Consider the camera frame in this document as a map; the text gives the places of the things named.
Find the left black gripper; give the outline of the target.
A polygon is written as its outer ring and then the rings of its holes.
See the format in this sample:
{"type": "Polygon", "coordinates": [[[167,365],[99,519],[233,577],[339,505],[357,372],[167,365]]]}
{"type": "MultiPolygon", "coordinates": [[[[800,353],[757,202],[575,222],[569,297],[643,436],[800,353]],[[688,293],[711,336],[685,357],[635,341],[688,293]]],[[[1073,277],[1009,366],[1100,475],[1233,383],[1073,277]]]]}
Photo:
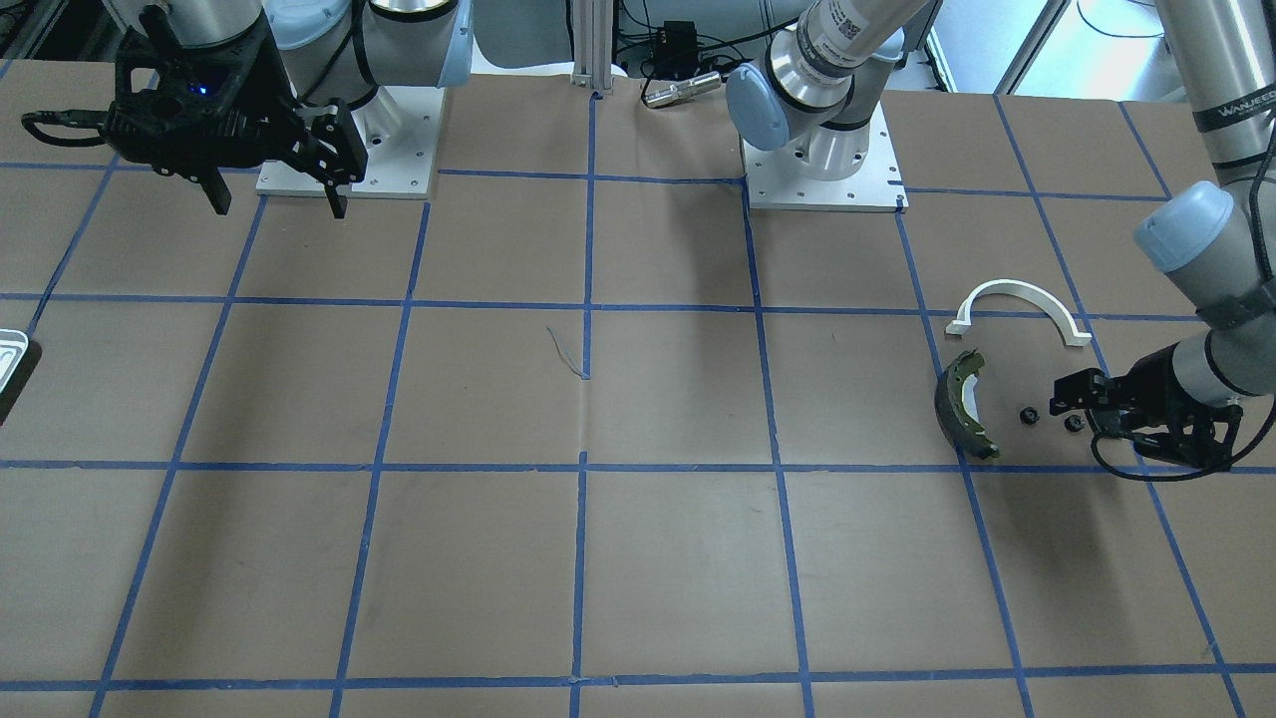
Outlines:
{"type": "Polygon", "coordinates": [[[1243,418],[1239,406],[1206,406],[1191,397],[1174,372],[1168,346],[1139,358],[1124,376],[1085,369],[1054,383],[1050,414],[1085,409],[1091,454],[1102,468],[1102,437],[1127,440],[1134,453],[1188,468],[1231,468],[1243,418]]]}

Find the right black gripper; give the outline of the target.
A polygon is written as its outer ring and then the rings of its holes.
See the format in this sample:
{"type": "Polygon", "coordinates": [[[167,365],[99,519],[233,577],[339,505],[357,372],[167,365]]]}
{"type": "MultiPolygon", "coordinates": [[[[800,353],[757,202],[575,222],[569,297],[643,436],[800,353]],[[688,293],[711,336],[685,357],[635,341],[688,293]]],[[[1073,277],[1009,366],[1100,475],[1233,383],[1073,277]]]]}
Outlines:
{"type": "Polygon", "coordinates": [[[105,140],[124,159],[197,182],[218,216],[232,191],[222,170],[281,161],[325,189],[336,219],[343,185],[362,180],[367,152],[343,99],[295,94],[260,5],[114,5],[122,26],[105,140]]]}

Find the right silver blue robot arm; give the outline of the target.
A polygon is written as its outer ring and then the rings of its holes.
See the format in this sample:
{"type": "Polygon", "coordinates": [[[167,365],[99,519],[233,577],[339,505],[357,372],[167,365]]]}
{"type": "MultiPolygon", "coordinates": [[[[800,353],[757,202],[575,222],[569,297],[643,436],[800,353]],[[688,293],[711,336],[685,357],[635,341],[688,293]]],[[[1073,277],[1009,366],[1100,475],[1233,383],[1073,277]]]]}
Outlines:
{"type": "Polygon", "coordinates": [[[444,94],[473,69],[470,1],[110,1],[125,37],[93,131],[122,159],[231,204],[265,194],[425,199],[444,94]]]}

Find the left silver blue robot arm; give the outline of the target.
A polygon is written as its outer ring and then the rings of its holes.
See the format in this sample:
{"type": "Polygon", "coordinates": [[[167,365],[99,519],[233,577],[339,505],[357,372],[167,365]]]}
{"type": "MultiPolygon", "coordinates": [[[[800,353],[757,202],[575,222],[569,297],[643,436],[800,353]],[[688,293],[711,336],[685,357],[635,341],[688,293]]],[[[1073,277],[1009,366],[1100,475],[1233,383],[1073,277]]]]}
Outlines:
{"type": "Polygon", "coordinates": [[[1114,371],[1188,330],[1128,231],[1203,176],[1185,108],[887,94],[903,210],[755,210],[734,236],[754,298],[716,315],[683,463],[789,481],[952,474],[1109,485],[1079,437],[1018,423],[1059,374],[1114,371]]]}

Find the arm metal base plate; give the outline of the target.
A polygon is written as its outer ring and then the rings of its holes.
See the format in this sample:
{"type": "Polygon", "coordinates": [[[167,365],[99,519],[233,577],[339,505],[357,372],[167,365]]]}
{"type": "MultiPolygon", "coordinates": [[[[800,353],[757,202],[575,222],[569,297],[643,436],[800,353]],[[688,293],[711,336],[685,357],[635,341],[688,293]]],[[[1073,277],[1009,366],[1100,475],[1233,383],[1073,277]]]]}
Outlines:
{"type": "Polygon", "coordinates": [[[778,150],[740,147],[752,208],[898,212],[910,205],[883,105],[852,131],[815,128],[778,150]]]}
{"type": "Polygon", "coordinates": [[[362,180],[338,182],[347,198],[424,200],[433,190],[447,91],[379,85],[359,97],[353,124],[366,149],[362,180]]]}

